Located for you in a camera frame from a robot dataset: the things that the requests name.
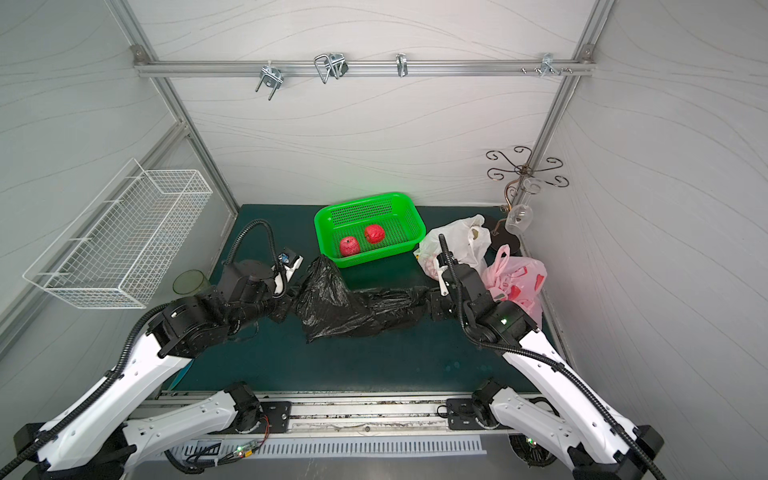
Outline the white printed plastic bag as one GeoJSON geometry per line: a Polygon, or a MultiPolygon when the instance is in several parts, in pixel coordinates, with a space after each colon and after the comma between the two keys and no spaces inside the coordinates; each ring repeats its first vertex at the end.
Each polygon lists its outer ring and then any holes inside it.
{"type": "Polygon", "coordinates": [[[491,246],[491,234],[484,223],[485,217],[477,214],[430,230],[413,252],[423,272],[433,280],[438,279],[435,259],[441,253],[439,235],[442,234],[457,261],[482,274],[487,269],[485,254],[491,246]]]}

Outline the red apple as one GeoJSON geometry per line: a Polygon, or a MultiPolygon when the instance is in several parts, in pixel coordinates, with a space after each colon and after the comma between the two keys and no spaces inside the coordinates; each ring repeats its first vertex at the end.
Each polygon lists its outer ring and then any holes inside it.
{"type": "Polygon", "coordinates": [[[364,237],[369,244],[376,245],[385,240],[386,231],[380,225],[369,225],[364,229],[364,237]]]}
{"type": "Polygon", "coordinates": [[[358,239],[354,236],[344,237],[339,243],[339,251],[342,258],[358,255],[361,252],[358,239]]]}

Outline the black plastic bag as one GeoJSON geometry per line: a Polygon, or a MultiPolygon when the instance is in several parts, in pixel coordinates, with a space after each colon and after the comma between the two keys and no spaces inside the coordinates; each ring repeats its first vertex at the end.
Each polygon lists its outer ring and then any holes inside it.
{"type": "Polygon", "coordinates": [[[336,264],[321,255],[310,264],[293,310],[308,343],[372,337],[416,325],[428,313],[430,293],[422,286],[352,290],[336,264]]]}

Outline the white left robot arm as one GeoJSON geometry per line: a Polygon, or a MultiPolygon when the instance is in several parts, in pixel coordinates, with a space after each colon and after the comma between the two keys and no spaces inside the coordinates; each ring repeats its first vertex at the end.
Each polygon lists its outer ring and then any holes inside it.
{"type": "Polygon", "coordinates": [[[128,334],[115,367],[60,415],[24,425],[7,477],[27,461],[29,479],[119,479],[146,459],[199,435],[250,433],[266,424],[259,399],[243,382],[152,418],[131,414],[151,393],[207,349],[283,306],[303,263],[284,252],[275,265],[248,260],[225,266],[220,282],[154,307],[128,334]]]}

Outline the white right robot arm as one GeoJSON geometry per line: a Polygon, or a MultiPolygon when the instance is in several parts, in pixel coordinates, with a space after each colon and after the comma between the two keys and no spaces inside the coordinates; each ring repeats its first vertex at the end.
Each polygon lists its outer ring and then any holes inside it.
{"type": "Polygon", "coordinates": [[[664,445],[649,425],[612,409],[556,352],[536,321],[512,301],[496,299],[473,268],[438,268],[440,293],[464,335],[500,354],[538,390],[530,400],[512,387],[487,381],[471,397],[476,423],[509,428],[562,462],[576,479],[663,478],[655,459],[664,445]]]}

